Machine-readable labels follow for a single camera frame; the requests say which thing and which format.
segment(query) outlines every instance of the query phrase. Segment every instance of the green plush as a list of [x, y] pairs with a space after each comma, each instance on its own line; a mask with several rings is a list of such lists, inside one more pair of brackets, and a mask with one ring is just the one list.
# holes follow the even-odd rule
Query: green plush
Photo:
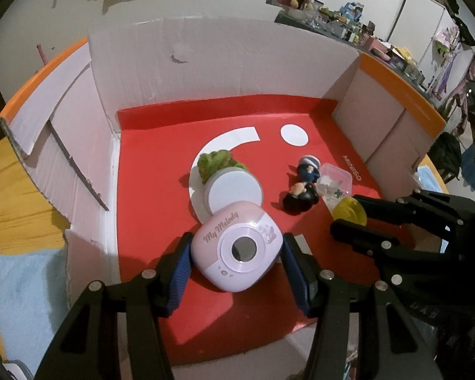
[[232, 153], [229, 150], [213, 151], [209, 154], [202, 153], [197, 161], [197, 168], [203, 184], [206, 184], [209, 178], [218, 170], [227, 167], [239, 167], [248, 171], [245, 165], [232, 158]]

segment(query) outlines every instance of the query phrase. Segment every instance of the yellow wooden surface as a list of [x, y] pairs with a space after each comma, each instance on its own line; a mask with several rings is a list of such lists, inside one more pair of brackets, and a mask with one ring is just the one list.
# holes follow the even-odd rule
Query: yellow wooden surface
[[427, 155], [419, 163], [419, 166], [428, 166], [431, 169], [431, 172], [433, 173], [434, 178], [436, 178], [437, 183], [442, 188], [442, 192], [445, 194], [449, 194], [449, 190], [447, 190], [447, 186], [443, 182], [442, 177], [440, 176], [440, 174], [438, 173], [438, 170], [436, 169], [433, 162]]
[[[70, 224], [41, 195], [7, 139], [0, 141], [0, 254], [62, 248]], [[0, 337], [0, 354], [6, 358]]]

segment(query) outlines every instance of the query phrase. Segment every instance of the my melody device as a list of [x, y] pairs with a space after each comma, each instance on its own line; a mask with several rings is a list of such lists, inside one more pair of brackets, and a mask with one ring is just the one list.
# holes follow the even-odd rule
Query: my melody device
[[258, 205], [237, 201], [217, 211], [195, 234], [193, 262], [224, 291], [253, 286], [269, 270], [282, 247], [280, 229]]

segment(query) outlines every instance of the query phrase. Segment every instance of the floral curtain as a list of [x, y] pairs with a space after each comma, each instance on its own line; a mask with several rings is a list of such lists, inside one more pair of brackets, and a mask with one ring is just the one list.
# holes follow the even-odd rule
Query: floral curtain
[[445, 103], [444, 109], [446, 110], [447, 114], [449, 113], [451, 106], [454, 102], [456, 102], [456, 106], [461, 108], [461, 121], [457, 125], [457, 127], [452, 131], [452, 134], [455, 136], [460, 136], [462, 133], [465, 132], [466, 123], [468, 120], [468, 103], [466, 101], [466, 84], [470, 81], [475, 81], [475, 56], [468, 68], [466, 76], [461, 80], [459, 85], [450, 93], [447, 97], [447, 102]]

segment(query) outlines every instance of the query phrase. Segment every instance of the clear plastic container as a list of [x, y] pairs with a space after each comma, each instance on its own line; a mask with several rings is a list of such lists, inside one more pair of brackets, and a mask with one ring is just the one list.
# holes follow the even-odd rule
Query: clear plastic container
[[352, 196], [352, 174], [329, 163], [323, 164], [319, 172], [317, 192], [332, 214], [343, 198]]

